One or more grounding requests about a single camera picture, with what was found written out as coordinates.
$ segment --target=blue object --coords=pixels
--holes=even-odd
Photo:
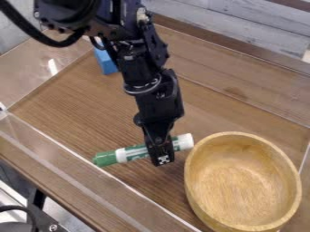
[[[109,75],[109,74],[116,73],[118,71],[105,50],[101,51],[97,48],[94,48],[94,57],[96,57],[98,65],[101,67],[101,72],[104,75]]]

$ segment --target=green and white object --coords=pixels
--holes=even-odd
[[[193,148],[193,139],[190,134],[178,135],[172,138],[173,151],[189,150]],[[93,157],[93,163],[98,167],[106,167],[116,163],[126,163],[133,160],[140,160],[148,157],[148,149],[145,144],[134,145],[133,147],[100,152]]]

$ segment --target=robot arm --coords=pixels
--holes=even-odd
[[[5,1],[0,0],[0,7],[9,17]],[[106,50],[122,73],[124,91],[134,97],[134,124],[144,133],[150,161],[154,166],[173,162],[169,131],[184,108],[174,72],[162,68],[166,44],[140,0],[34,0],[33,15],[49,29],[73,32],[73,39],[88,35],[93,46]]]

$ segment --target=wooden bowl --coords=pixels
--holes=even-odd
[[[297,171],[267,140],[225,132],[201,140],[185,164],[189,206],[217,232],[273,232],[301,200]]]

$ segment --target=green cap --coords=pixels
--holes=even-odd
[[[106,167],[108,165],[116,164],[117,159],[116,159],[114,150],[108,151],[108,152],[102,152],[102,153],[97,153],[97,155],[93,157],[92,161],[96,164],[96,166],[98,166],[100,168]]]

